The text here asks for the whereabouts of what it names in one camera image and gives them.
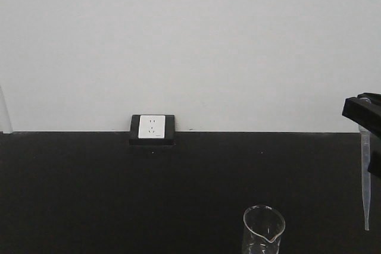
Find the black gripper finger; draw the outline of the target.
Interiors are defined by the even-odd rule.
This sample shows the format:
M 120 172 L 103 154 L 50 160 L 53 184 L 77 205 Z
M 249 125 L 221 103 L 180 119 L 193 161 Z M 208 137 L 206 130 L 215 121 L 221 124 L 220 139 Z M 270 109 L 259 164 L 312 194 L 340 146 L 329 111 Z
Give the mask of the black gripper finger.
M 349 118 L 380 139 L 380 94 L 361 93 L 346 98 L 342 115 Z
M 371 153 L 368 172 L 377 178 L 381 178 L 381 154 L 376 150 Z

